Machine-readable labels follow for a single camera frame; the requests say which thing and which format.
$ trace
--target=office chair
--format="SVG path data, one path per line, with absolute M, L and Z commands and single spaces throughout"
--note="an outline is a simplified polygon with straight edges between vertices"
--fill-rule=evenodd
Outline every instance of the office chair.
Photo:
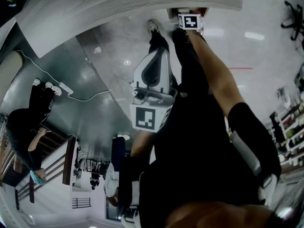
M 293 24 L 290 24 L 290 25 L 287 25 L 285 26 L 283 23 L 281 24 L 281 27 L 283 29 L 290 29 L 290 28 L 293 28 L 295 30 L 295 36 L 292 37 L 291 36 L 291 40 L 296 40 L 299 36 L 299 33 L 301 32 L 302 29 L 304 29 L 304 26 L 303 26 L 303 8 L 298 4 L 297 5 L 297 8 L 299 9 L 298 13 L 295 11 L 295 9 L 293 8 L 293 6 L 288 2 L 288 1 L 285 1 L 285 5 L 290 7 L 292 13 L 293 13 L 293 16 L 294 16 L 294 23 Z

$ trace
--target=white cable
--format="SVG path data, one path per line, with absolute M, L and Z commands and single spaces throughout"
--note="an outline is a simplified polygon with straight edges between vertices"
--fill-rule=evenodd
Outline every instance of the white cable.
M 33 63 L 36 67 L 38 67 L 42 72 L 45 72 L 45 73 L 48 74 L 52 79 L 54 79 L 54 78 L 52 77 L 51 74 L 49 74 L 47 71 L 43 70 L 43 69 L 42 69 L 41 67 L 39 67 L 36 63 L 34 63 L 34 61 L 33 61 L 30 57 L 27 57 L 26 55 L 24 55 L 23 51 L 21 51 L 21 50 L 17 50 L 17 51 L 21 52 L 21 53 L 23 54 L 24 57 L 26 57 L 26 58 L 28 58 L 29 60 L 31 60 L 32 63 Z M 91 98 L 89 98 L 89 99 L 87 99 L 87 100 L 79 100 L 79 99 L 76 99 L 76 98 L 74 98 L 74 97 L 70 97 L 70 94 L 68 94 L 67 97 L 70 98 L 70 99 L 73 99 L 73 100 L 80 101 L 80 102 L 87 102 L 87 101 L 89 101 L 89 100 L 92 100 L 96 95 L 101 95 L 101 94 L 110 92 L 111 90 L 113 90 L 113 89 L 117 86 L 117 84 L 118 84 L 119 81 L 124 81 L 124 82 L 130 84 L 129 82 L 127 82 L 127 81 L 125 81 L 125 80 L 123 80 L 123 79 L 120 78 L 112 89 L 109 89 L 109 90 L 106 90 L 106 91 L 98 92 L 98 93 L 96 93 L 95 95 L 93 95 Z
M 109 90 L 106 90 L 106 91 L 98 92 L 98 93 L 96 93 L 95 95 L 93 95 L 90 99 L 87 99 L 87 100 L 78 100 L 78 99 L 76 99 L 76 98 L 74 98 L 74 97 L 70 97 L 70 95 L 67 95 L 67 97 L 69 97 L 69 98 L 71 98 L 71 99 L 73 99 L 73 100 L 80 101 L 80 102 L 86 102 L 86 101 L 92 100 L 96 95 L 101 95 L 101 94 L 104 94 L 104 93 L 108 93 L 108 92 L 110 92 L 110 91 L 113 90 L 113 89 L 109 89 Z
M 49 74 L 47 71 L 43 70 L 43 69 L 42 69 L 41 67 L 39 67 L 36 63 L 34 63 L 34 61 L 33 61 L 30 57 L 27 57 L 26 55 L 24 55 L 23 51 L 21 51 L 21 50 L 17 50 L 17 51 L 21 52 L 21 53 L 23 54 L 24 57 L 26 57 L 26 58 L 28 58 L 29 60 L 31 60 L 32 63 L 33 63 L 35 66 L 37 66 L 42 72 L 45 72 L 45 73 L 48 74 L 52 79 L 54 79 L 54 78 L 52 77 L 51 74 Z

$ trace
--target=white sneaker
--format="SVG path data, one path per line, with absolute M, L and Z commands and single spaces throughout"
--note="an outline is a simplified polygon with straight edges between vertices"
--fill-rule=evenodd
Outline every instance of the white sneaker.
M 35 78 L 33 85 L 38 86 L 40 83 L 41 83 L 40 80 L 38 78 Z
M 46 82 L 46 88 L 51 88 L 55 95 L 61 96 L 62 91 L 59 87 L 54 86 L 51 82 Z
M 125 141 L 127 141 L 127 140 L 130 139 L 130 136 L 126 135 L 126 134 L 119 134 L 119 135 L 117 135 L 117 138 L 119 138 L 119 137 L 123 137 Z
M 155 19 L 149 20 L 147 22 L 146 26 L 147 26 L 147 30 L 148 30 L 150 36 L 152 36 L 152 32 L 160 33 L 160 29 L 159 29 L 157 21 Z

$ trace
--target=gray floor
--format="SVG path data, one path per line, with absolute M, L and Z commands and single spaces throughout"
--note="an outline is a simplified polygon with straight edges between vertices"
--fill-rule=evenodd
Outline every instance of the gray floor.
M 278 88 L 287 86 L 291 94 L 296 92 L 294 78 L 303 63 L 303 36 L 294 42 L 290 39 L 293 30 L 280 26 L 291 14 L 284 1 L 243 0 L 241 11 L 210 9 L 203 20 L 204 38 L 217 56 L 234 68 L 231 73 L 243 98 L 264 123 L 272 112 L 282 107 L 276 97 Z M 304 6 L 304 0 L 287 1 L 295 8 L 297 4 Z M 166 10 L 157 10 L 134 13 L 85 32 L 95 36 L 94 46 L 86 54 L 108 87 L 117 81 L 116 78 L 111 81 L 109 75 L 130 81 L 135 67 L 147 55 L 150 35 L 145 23 L 149 19 L 158 20 L 161 33 L 169 43 L 172 71 L 178 83 L 181 82 L 181 65 L 168 36 L 172 27 Z M 132 100 L 130 91 L 125 82 L 112 91 L 126 114 Z
M 17 49 L 22 50 L 56 80 L 69 86 L 74 91 L 72 96 L 75 98 L 88 99 L 95 93 L 108 89 L 76 38 L 42 58 L 36 57 L 26 40 Z M 32 82 L 36 77 L 42 82 L 56 84 L 29 59 L 25 59 L 0 106 L 0 112 L 10 114 L 15 109 L 28 107 Z M 94 159 L 110 157 L 112 137 L 116 134 L 134 135 L 130 120 L 110 93 L 98 95 L 88 102 L 79 102 L 69 99 L 63 91 L 61 96 L 55 96 L 47 121 L 78 137 L 82 150 Z

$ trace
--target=power strip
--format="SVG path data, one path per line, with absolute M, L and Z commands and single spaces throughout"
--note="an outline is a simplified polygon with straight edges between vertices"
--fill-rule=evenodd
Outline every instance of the power strip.
M 67 91 L 68 95 L 71 95 L 74 93 L 74 91 L 72 89 L 70 89 L 69 87 L 67 87 L 64 83 L 60 82 L 59 86 L 61 88 L 63 88 L 65 91 Z

